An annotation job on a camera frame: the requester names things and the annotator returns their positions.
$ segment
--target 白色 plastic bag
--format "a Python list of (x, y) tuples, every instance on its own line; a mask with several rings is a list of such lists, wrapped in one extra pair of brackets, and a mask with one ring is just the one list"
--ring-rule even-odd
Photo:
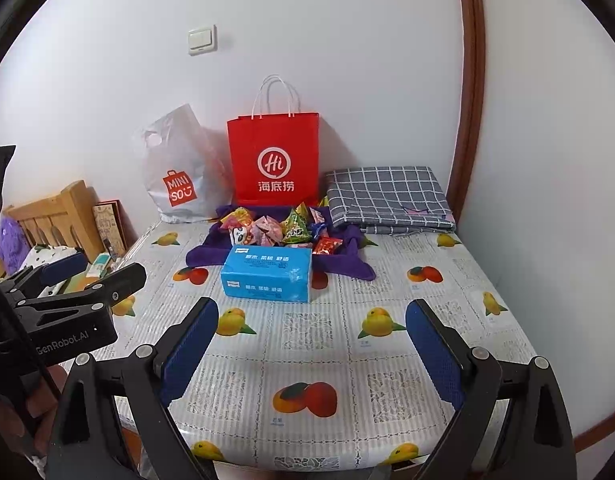
[(143, 128), (135, 141), (143, 183), (164, 222), (213, 218), (232, 200), (226, 169), (190, 105)]

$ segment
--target metal screw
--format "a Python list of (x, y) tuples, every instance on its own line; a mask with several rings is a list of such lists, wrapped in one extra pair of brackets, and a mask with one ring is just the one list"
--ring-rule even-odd
[(148, 357), (149, 355), (152, 355), (152, 346), (141, 345), (134, 351), (134, 353), (137, 355), (137, 357)]
[(537, 367), (541, 368), (542, 370), (547, 370), (549, 368), (549, 362), (547, 362), (547, 359), (541, 356), (534, 359), (534, 364), (536, 364)]
[(84, 365), (90, 360), (90, 354), (79, 354), (74, 359), (74, 362), (78, 365)]
[(481, 359), (481, 361), (485, 361), (490, 356), (490, 352), (482, 346), (475, 346), (472, 349), (472, 355), (477, 359)]

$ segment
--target wooden headboard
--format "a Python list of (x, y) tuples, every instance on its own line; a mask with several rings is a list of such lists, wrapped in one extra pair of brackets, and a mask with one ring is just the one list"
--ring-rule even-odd
[(94, 222), (93, 205), (86, 183), (77, 180), (58, 195), (19, 207), (10, 206), (3, 214), (18, 222), (31, 247), (36, 244), (80, 247), (88, 260), (94, 262), (105, 249)]

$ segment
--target candy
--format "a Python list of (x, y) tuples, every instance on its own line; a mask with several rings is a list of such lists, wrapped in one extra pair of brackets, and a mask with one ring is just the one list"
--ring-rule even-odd
[(299, 213), (300, 217), (305, 220), (306, 222), (308, 221), (308, 206), (306, 206), (305, 202), (301, 202), (297, 208), (296, 208), (296, 212)]
[(343, 240), (338, 238), (320, 238), (312, 254), (334, 254), (335, 251), (343, 244)]
[(249, 245), (253, 241), (252, 230), (246, 226), (230, 227), (232, 245)]
[(252, 215), (245, 207), (237, 207), (221, 219), (221, 229), (244, 227), (252, 223)]
[(290, 211), (290, 216), (285, 219), (284, 224), (283, 243), (300, 244), (312, 240), (312, 235), (306, 226), (305, 220), (296, 210), (292, 209)]
[(321, 211), (317, 211), (313, 207), (311, 207), (309, 209), (309, 211), (310, 211), (310, 213), (312, 213), (312, 218), (314, 219), (314, 223), (315, 224), (324, 224), (325, 223), (325, 218), (321, 214)]
[(329, 234), (327, 233), (327, 226), (325, 223), (320, 224), (311, 224), (309, 227), (310, 233), (312, 234), (312, 240), (318, 241), (319, 238), (329, 238)]
[(271, 247), (283, 240), (283, 229), (271, 216), (262, 216), (252, 223), (252, 236), (254, 243)]

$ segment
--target bag handle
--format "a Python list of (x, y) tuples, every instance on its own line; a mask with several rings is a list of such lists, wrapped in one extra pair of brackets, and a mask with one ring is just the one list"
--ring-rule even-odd
[(263, 92), (265, 85), (270, 84), (272, 81), (281, 81), (281, 84), (285, 87), (285, 91), (288, 93), (288, 117), (294, 117), (294, 112), (292, 111), (292, 105), (294, 104), (294, 96), (292, 95), (292, 92), (290, 92), (290, 89), (285, 84), (285, 81), (281, 79), (281, 76), (279, 76), (278, 74), (270, 74), (261, 83), (259, 92), (254, 99), (254, 104), (252, 105), (252, 115), (250, 117), (251, 119), (254, 119), (254, 109), (256, 108), (257, 101), (259, 101), (259, 119), (263, 119), (264, 105), (263, 105), (263, 99), (260, 99), (261, 92)]

